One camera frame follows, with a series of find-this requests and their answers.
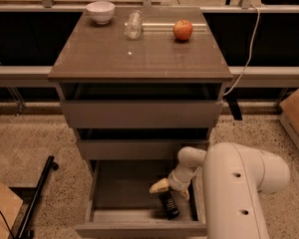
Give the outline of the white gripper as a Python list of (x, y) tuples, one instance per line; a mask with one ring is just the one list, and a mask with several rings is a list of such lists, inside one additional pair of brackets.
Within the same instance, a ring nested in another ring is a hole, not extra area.
[(193, 178), (193, 170), (187, 167), (177, 167), (168, 176), (163, 178), (149, 188), (150, 193), (161, 193), (168, 191), (169, 187), (173, 190), (180, 191), (180, 194), (189, 200), (188, 187)]

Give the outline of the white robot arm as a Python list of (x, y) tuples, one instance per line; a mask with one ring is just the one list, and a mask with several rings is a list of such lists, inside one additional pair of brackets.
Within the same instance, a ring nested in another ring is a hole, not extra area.
[(222, 142), (207, 150), (182, 148), (178, 165), (149, 189), (170, 189), (188, 197), (188, 187), (202, 174), (207, 239), (270, 239), (258, 195), (283, 190), (290, 169), (279, 155)]

